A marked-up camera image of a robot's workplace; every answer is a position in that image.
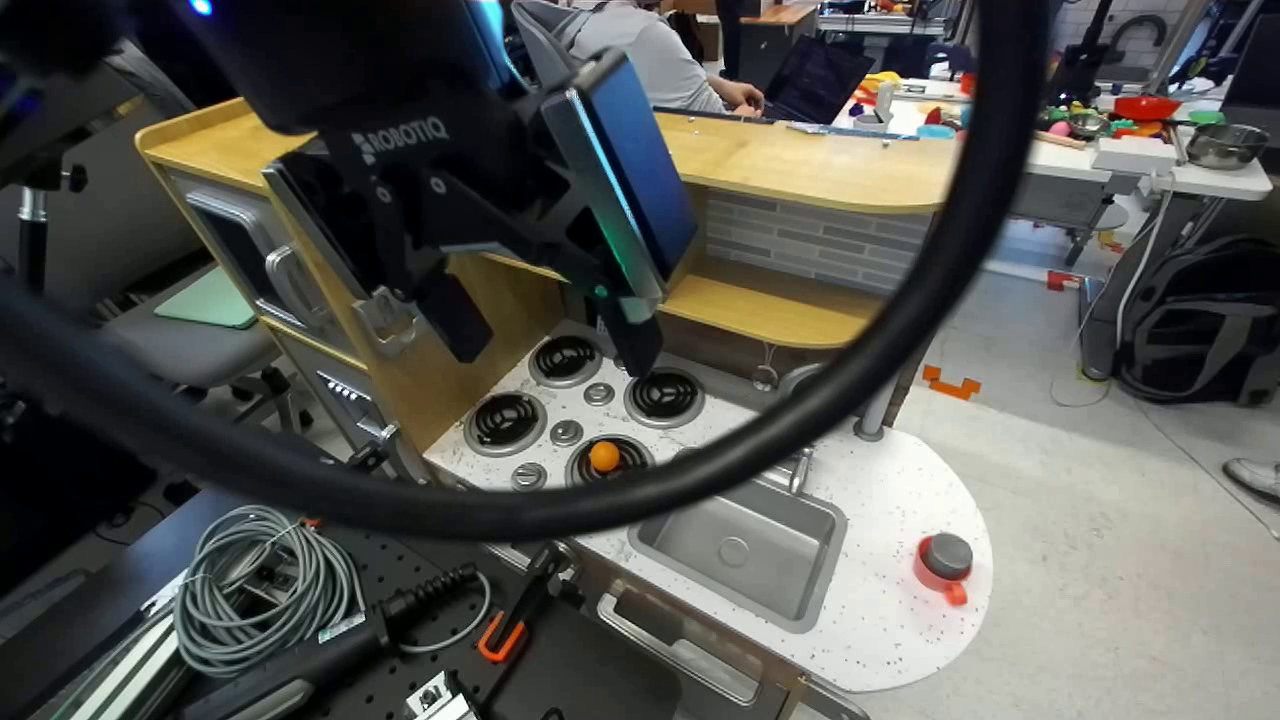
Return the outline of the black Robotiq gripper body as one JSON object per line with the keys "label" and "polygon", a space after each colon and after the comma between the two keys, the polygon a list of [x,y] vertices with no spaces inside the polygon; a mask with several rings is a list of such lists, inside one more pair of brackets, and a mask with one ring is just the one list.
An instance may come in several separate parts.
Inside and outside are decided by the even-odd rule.
{"label": "black Robotiq gripper body", "polygon": [[542,127],[573,64],[528,0],[195,0],[195,39],[271,133],[327,148],[391,289],[463,249],[588,275]]}

